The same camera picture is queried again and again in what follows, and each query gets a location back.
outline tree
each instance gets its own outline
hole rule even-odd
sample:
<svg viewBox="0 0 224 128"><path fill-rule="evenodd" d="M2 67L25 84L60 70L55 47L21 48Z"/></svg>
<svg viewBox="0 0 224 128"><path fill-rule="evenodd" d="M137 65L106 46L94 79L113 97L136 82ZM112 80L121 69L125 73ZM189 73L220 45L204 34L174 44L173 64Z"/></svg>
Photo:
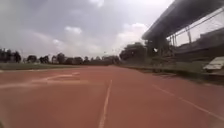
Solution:
<svg viewBox="0 0 224 128"><path fill-rule="evenodd" d="M28 58L27 58L27 61L29 63L35 63L35 62L37 62L37 56L35 56L35 55L29 55Z"/></svg>
<svg viewBox="0 0 224 128"><path fill-rule="evenodd" d="M51 62L52 62L52 64L57 64L58 63L57 56L52 56Z"/></svg>
<svg viewBox="0 0 224 128"><path fill-rule="evenodd" d="M63 53L59 53L57 55L57 61L59 62L59 64L64 64L64 62L65 62L65 55Z"/></svg>
<svg viewBox="0 0 224 128"><path fill-rule="evenodd" d="M12 57L12 51L11 50L7 50L6 51L6 62L10 61L11 60L11 57Z"/></svg>
<svg viewBox="0 0 224 128"><path fill-rule="evenodd" d="M146 57L146 48L143 44L136 42L135 44L127 45L120 53L122 60L144 60Z"/></svg>
<svg viewBox="0 0 224 128"><path fill-rule="evenodd" d="M16 61L16 63L19 63L19 62L21 62L21 56L20 56L20 54L19 54L19 52L18 51L16 51L15 53L14 53L14 59L15 59L15 61Z"/></svg>
<svg viewBox="0 0 224 128"><path fill-rule="evenodd" d="M84 62L82 57L75 57L74 60L75 60L75 64L77 65L81 65Z"/></svg>
<svg viewBox="0 0 224 128"><path fill-rule="evenodd" d="M85 65L87 65L87 64L89 64L89 58L86 56L85 58L84 58L84 61L83 61L83 64L85 64Z"/></svg>
<svg viewBox="0 0 224 128"><path fill-rule="evenodd" d="M49 63L49 57L48 56L44 56L44 57L40 57L40 63L43 64L48 64Z"/></svg>
<svg viewBox="0 0 224 128"><path fill-rule="evenodd" d="M72 57L69 57L65 60L65 64L73 65L75 63L75 60Z"/></svg>

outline sky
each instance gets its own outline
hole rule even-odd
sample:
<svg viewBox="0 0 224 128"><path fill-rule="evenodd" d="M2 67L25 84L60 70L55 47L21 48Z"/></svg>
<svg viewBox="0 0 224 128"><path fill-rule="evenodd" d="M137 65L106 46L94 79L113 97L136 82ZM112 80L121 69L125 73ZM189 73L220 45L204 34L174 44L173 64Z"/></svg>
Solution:
<svg viewBox="0 0 224 128"><path fill-rule="evenodd" d="M118 54L173 0L0 0L0 47L22 55Z"/></svg>

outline red running track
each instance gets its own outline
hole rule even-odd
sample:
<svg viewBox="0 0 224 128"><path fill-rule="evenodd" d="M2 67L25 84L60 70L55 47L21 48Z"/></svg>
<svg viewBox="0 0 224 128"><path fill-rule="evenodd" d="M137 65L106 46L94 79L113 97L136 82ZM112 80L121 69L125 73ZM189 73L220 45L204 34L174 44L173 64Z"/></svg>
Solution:
<svg viewBox="0 0 224 128"><path fill-rule="evenodd" d="M224 128L224 88L118 67L0 73L5 128Z"/></svg>

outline grass field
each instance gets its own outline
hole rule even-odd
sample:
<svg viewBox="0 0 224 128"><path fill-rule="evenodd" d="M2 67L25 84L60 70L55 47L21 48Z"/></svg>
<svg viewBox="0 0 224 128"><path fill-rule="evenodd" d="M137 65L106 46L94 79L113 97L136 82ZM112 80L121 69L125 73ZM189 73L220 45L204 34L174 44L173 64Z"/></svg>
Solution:
<svg viewBox="0 0 224 128"><path fill-rule="evenodd" d="M35 69L57 69L57 68L77 68L77 66L49 65L49 64L0 63L0 70L35 70Z"/></svg>

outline white lane line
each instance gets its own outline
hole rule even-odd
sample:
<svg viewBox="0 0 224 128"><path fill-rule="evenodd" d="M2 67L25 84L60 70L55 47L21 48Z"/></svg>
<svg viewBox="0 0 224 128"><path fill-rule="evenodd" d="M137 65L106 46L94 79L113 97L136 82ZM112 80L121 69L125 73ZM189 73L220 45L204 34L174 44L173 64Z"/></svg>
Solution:
<svg viewBox="0 0 224 128"><path fill-rule="evenodd" d="M100 123L99 123L99 127L98 128L104 128L104 125L105 125L105 120L106 120L106 115L107 115L107 108L108 108L108 103L109 103L109 98L110 98L111 87L112 87L112 80L110 81L110 84L109 84L109 86L107 88L106 99L105 99L105 102L104 102L103 112L102 112L102 115L100 117Z"/></svg>
<svg viewBox="0 0 224 128"><path fill-rule="evenodd" d="M157 89L157 90L159 90L159 91L162 91L162 92L164 92L164 93L166 93L166 94L168 94L168 95L170 95L170 96L176 97L176 98L179 99L180 101L182 101L182 102L184 102L184 103L186 103L186 104L188 104L188 105L191 105L191 106L193 106L194 108L196 108L196 109L198 109L198 110L200 110L200 111L203 111L203 112L205 112L205 113L207 113L207 114L209 114L209 115L211 115L211 116L213 116L213 117L215 117L215 118L217 118L217 119L219 119L219 120L221 120L221 121L224 122L224 117L219 116L219 115L217 115L217 114L215 114L215 113L213 113L213 112L210 112L209 110L207 110L207 109L205 109L205 108L202 108L202 107L200 107L200 106L198 106L198 105L196 105L196 104L194 104L194 103L192 103L192 102L190 102L190 101L188 101L188 100L186 100L186 99L184 99L184 98L182 98L182 97L180 97L180 96L177 96L177 95L175 95L175 94L172 93L172 92L169 92L169 91L167 91L167 90L164 90L164 89L162 89L162 88L160 88L160 87L158 87L158 86L155 86L155 85L152 85L152 86L153 86L155 89Z"/></svg>
<svg viewBox="0 0 224 128"><path fill-rule="evenodd" d="M72 76L74 76L74 74L63 74L63 75L55 75L55 76L45 77L45 78L41 78L41 79L31 80L31 81L24 82L24 83L4 84L4 85L0 85L0 89L16 88L16 87L41 86L41 85L35 85L33 83L35 83L35 82L46 82L46 81L49 81L49 80L52 80L52 79L56 79L56 78L60 78L60 77L72 77Z"/></svg>

